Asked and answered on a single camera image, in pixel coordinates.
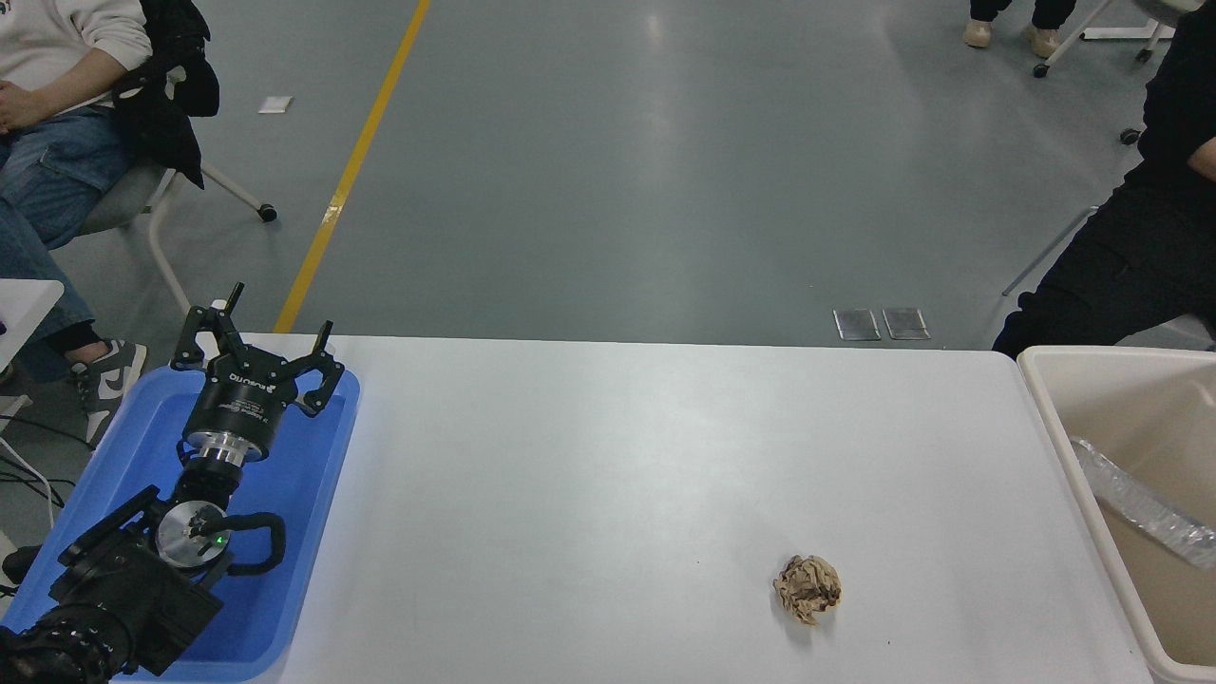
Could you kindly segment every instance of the metal floor plate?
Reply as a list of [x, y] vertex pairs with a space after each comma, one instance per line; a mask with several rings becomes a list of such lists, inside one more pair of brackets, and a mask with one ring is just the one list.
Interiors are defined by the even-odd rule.
[[883, 309], [883, 320], [891, 340], [929, 340], [921, 309]]
[[883, 338], [869, 309], [834, 309], [832, 314], [837, 319], [840, 340], [845, 342], [873, 342]]

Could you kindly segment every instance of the white hoodie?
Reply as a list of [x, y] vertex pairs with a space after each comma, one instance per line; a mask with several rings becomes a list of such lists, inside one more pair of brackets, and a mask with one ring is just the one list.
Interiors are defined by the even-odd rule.
[[92, 47], [128, 69], [142, 65], [152, 46], [140, 0], [0, 0], [0, 80], [35, 90]]

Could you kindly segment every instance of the beige bin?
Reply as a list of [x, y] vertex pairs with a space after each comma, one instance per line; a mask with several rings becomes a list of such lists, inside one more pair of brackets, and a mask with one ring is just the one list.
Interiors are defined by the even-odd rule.
[[1032, 347], [1018, 358], [1107, 572], [1159, 682], [1216, 683], [1216, 568], [1100, 509], [1069, 437], [1216, 526], [1216, 353]]

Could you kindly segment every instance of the black jacket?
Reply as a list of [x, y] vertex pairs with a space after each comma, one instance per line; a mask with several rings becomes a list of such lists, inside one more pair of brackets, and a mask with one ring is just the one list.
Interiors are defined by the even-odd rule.
[[1187, 164], [1203, 144], [1216, 138], [1216, 0], [1178, 22], [1170, 51], [1148, 83], [1144, 163], [1127, 174], [1128, 184], [1176, 196], [1183, 211], [1216, 217], [1216, 181]]
[[[190, 0], [141, 0], [152, 56], [112, 90], [116, 122], [136, 155], [176, 169], [203, 186], [202, 153], [188, 117], [212, 117], [220, 107], [220, 86], [207, 63], [204, 43], [212, 33]], [[173, 99], [168, 73], [182, 67]]]

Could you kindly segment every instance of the plastic bin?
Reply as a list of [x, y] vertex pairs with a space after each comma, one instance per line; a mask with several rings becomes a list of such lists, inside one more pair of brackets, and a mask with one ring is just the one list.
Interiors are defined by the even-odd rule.
[[[315, 375], [300, 379], [302, 391], [316, 387]], [[202, 372], [168, 368], [140, 379], [0, 624], [21, 632], [55, 606], [47, 590], [63, 573], [56, 559], [80, 533], [148, 484], [159, 487], [162, 497], [173, 490], [181, 473], [174, 445], [202, 385]], [[347, 371], [315, 419], [288, 409], [270, 458], [244, 467], [229, 508], [231, 514], [265, 510], [282, 516], [283, 562], [266, 574], [220, 579], [213, 593], [224, 609], [164, 675], [140, 669], [114, 682], [246, 682], [277, 661], [295, 632], [358, 404], [359, 382]], [[269, 545], [266, 536], [255, 532], [235, 534], [230, 549], [238, 562], [255, 562]]]
[[1216, 354], [1034, 347], [1018, 364], [1149, 668], [1216, 683], [1216, 571], [1098, 506], [1069, 444], [1092, 442], [1164, 499], [1216, 525]]

